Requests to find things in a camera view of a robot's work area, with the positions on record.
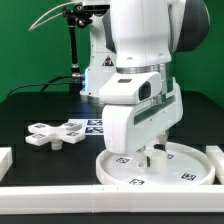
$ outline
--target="white block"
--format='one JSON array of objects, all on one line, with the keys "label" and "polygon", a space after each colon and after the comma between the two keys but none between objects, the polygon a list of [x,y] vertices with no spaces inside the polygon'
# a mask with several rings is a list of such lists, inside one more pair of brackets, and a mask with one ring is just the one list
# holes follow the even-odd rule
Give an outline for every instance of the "white block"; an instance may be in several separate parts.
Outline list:
[{"label": "white block", "polygon": [[11,148],[0,148],[0,181],[12,165]]},{"label": "white block", "polygon": [[224,153],[218,146],[207,146],[206,155],[215,166],[215,174],[224,185]]},{"label": "white block", "polygon": [[92,212],[129,212],[129,192],[117,185],[93,186]]}]

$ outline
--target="white cross-shaped block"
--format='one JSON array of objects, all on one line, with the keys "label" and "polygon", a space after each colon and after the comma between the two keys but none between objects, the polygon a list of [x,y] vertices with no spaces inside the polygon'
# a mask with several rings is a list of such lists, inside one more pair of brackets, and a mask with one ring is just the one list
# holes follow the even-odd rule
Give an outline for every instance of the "white cross-shaped block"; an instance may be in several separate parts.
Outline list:
[{"label": "white cross-shaped block", "polygon": [[62,148],[62,142],[75,144],[85,139],[85,134],[80,132],[82,123],[67,122],[59,127],[52,127],[47,124],[37,123],[30,125],[28,130],[33,135],[26,137],[26,142],[33,145],[52,143],[53,150]]}]

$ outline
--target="black joint cap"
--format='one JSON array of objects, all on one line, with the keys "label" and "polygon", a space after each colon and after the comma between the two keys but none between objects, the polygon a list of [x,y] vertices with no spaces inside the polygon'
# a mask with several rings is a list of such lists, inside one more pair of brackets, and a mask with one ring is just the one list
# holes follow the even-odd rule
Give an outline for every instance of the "black joint cap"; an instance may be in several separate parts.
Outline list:
[{"label": "black joint cap", "polygon": [[209,32],[209,15],[203,0],[186,0],[183,24],[176,52],[196,49]]}]

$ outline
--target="green background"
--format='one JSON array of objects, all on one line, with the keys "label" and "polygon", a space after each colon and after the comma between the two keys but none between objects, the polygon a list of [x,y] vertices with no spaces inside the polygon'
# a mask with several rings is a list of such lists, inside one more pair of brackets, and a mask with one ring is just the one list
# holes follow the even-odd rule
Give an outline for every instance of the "green background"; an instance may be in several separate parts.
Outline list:
[{"label": "green background", "polygon": [[[31,24],[63,0],[1,0],[0,2],[0,101],[21,85],[44,83],[70,73],[68,27],[62,17],[29,32]],[[224,107],[224,1],[205,0],[210,32],[194,52],[173,56],[173,70],[184,90],[198,91]],[[79,64],[88,66],[88,29],[77,30]],[[23,91],[39,91],[29,88]],[[48,91],[67,90],[50,87]]]}]

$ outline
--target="black cable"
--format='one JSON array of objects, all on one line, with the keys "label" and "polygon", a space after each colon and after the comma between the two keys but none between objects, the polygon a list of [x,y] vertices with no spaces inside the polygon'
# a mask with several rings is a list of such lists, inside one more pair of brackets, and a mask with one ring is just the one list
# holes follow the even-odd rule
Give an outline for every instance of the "black cable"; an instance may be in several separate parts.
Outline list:
[{"label": "black cable", "polygon": [[19,89],[23,89],[23,88],[28,88],[28,87],[38,87],[38,86],[59,86],[59,85],[69,85],[71,84],[70,82],[62,82],[62,83],[41,83],[41,84],[30,84],[30,85],[25,85],[25,86],[19,86],[13,90],[11,90],[8,94],[6,99],[8,100],[9,97],[12,95],[12,93],[14,93],[15,91],[19,90]]},{"label": "black cable", "polygon": [[56,82],[56,81],[61,80],[61,79],[67,79],[67,78],[72,78],[72,75],[58,76],[56,78],[51,79],[50,81],[48,81],[48,83],[46,85],[44,85],[42,87],[42,89],[40,90],[40,92],[44,92],[45,89],[47,89],[47,87],[49,86],[50,83]]}]

